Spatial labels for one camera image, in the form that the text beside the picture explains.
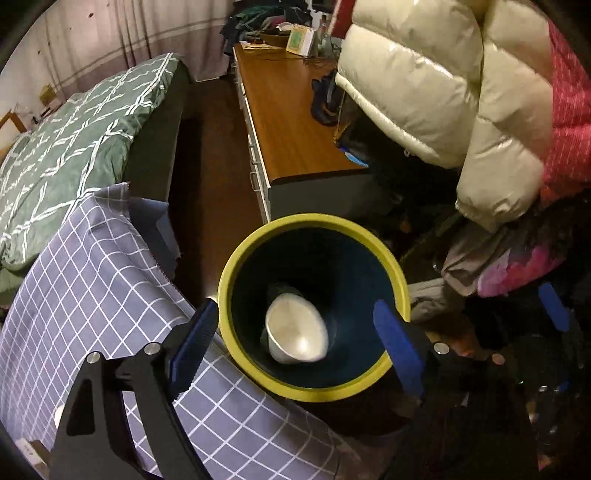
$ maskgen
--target bed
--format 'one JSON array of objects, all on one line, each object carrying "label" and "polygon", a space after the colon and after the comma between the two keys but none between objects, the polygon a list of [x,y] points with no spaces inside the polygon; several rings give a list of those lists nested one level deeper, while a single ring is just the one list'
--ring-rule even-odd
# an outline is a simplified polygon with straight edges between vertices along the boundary
[{"label": "bed", "polygon": [[128,181],[167,201],[189,73],[168,53],[72,95],[17,137],[0,168],[0,304],[65,218],[93,192]]}]

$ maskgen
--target gray checkered blanket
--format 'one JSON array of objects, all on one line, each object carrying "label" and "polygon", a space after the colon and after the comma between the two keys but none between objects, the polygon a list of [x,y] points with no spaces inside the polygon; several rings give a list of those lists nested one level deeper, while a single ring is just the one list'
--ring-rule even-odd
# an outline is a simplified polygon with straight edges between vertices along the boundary
[{"label": "gray checkered blanket", "polygon": [[[54,413],[89,352],[135,354],[193,313],[131,224],[127,185],[92,194],[37,258],[0,334],[0,420],[51,449]],[[143,466],[158,474],[133,394],[125,404]],[[175,408],[215,480],[327,480],[342,460],[341,440],[253,384],[219,337]]]}]

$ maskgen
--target small box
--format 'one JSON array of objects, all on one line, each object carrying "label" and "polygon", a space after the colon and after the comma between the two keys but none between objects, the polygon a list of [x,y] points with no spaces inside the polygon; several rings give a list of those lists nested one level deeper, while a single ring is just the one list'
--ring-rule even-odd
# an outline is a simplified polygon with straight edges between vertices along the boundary
[{"label": "small box", "polygon": [[287,42],[286,50],[296,55],[308,57],[314,43],[316,32],[311,27],[294,25],[291,30],[290,39]]}]

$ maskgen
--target white puffer jacket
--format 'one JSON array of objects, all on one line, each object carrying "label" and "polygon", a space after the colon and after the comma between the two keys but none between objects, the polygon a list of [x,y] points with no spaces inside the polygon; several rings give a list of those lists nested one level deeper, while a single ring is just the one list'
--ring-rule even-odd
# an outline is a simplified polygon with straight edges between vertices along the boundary
[{"label": "white puffer jacket", "polygon": [[538,195],[551,72],[527,0],[357,0],[336,81],[423,161],[462,167],[456,207],[494,231]]}]

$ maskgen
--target green comforter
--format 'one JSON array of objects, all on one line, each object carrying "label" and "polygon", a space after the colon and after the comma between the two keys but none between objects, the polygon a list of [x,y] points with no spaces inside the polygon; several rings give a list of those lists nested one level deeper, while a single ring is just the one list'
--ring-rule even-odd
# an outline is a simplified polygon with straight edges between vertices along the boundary
[{"label": "green comforter", "polygon": [[103,80],[17,139],[0,168],[0,292],[20,283],[84,198],[121,181],[134,136],[178,62],[169,53]]}]

